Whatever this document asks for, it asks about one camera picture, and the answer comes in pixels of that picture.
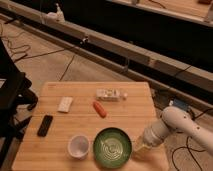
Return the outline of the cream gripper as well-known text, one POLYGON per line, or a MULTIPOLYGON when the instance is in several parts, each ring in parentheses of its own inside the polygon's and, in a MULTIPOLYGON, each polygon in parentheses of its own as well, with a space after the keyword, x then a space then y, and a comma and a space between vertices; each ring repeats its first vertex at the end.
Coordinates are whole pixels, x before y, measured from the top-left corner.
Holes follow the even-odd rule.
POLYGON ((137 158, 145 156, 156 146, 156 138, 151 134, 142 134, 133 143, 133 155, 137 158))

